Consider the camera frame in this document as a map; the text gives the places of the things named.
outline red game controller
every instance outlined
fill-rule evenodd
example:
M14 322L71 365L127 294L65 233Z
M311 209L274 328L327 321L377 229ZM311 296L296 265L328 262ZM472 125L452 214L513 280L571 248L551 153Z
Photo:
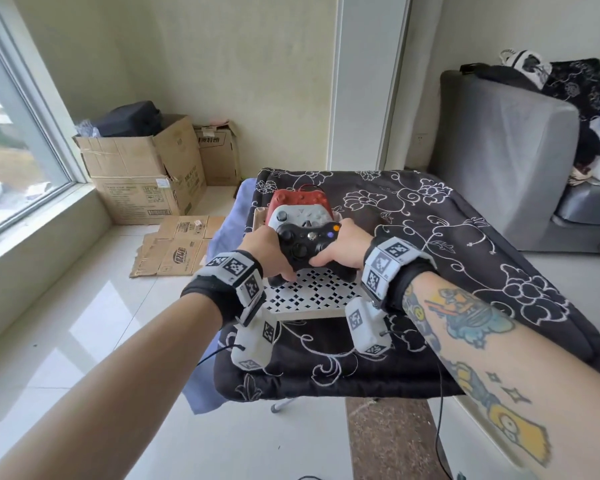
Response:
M273 197L267 209L267 218L265 224L269 224L271 216L275 213L276 209L281 205L321 205L329 213L329 217L333 220L333 212L331 206L327 200L327 195L322 190L315 190L312 192L303 191L303 187L314 185L304 184L301 185L298 190L276 190L273 192Z

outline forearm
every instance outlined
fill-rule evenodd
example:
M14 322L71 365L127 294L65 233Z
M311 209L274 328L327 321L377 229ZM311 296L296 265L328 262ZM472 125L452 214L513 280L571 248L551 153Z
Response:
M408 316L487 419L538 476L600 478L600 374L433 273L405 293Z
M71 389L0 461L0 480L121 479L160 428L222 323L177 300Z

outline tattoo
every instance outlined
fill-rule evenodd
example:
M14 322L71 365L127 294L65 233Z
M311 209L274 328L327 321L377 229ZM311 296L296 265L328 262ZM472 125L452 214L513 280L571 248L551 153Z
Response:
M431 325L427 322L424 314L424 308L418 302L418 298L413 292L413 286L409 285L407 291L402 297L402 308L404 312L411 318L411 321L416 325L418 331L422 334L433 352L440 354L440 341L438 336L431 329Z
M447 320L447 332L454 339L464 340L483 349L490 333L506 333L516 324L500 311L460 288L438 291L437 301L426 301L429 309Z
M520 391L517 388L507 389L506 387L501 387L501 389L504 392L506 392L509 395L509 397L513 399L513 402L516 404L518 404L518 403L532 404L532 402L528 398L526 398L525 396L520 394Z
M498 377L498 375L495 372L487 372L487 377L489 378L489 380L491 382L502 383L502 381L500 380L500 378Z
M496 395L487 390L476 371L466 363L453 363L442 357L440 359L464 392L485 407L489 421L509 441L529 453L543 467L549 465L551 443L549 443L549 435L544 426L540 426L504 406Z

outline controller button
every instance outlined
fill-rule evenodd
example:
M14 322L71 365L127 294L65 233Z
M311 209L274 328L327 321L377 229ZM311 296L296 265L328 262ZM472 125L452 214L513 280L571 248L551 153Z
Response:
M293 241L294 233L293 233L293 231L286 229L286 230L282 231L282 233L280 233L280 237L282 238L283 241Z
M306 246L299 242L294 244L294 247L293 249L291 249L291 252L293 253L294 257L298 259L303 259L308 254Z

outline black and white floral blanket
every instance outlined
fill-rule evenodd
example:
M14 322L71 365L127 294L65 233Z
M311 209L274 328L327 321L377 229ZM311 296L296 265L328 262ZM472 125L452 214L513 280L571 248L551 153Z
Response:
M263 169L253 212L277 189L319 185L334 210L373 233L379 226L431 254L442 277L533 328L600 372L600 334L560 291L437 177L416 171L289 172ZM273 357L261 371L235 367L218 354L216 389L234 401L302 395L428 398L440 395L438 359L404 316L388 318L391 350L357 353L344 318L282 322ZM230 344L234 327L222 331ZM443 367L446 395L462 394Z

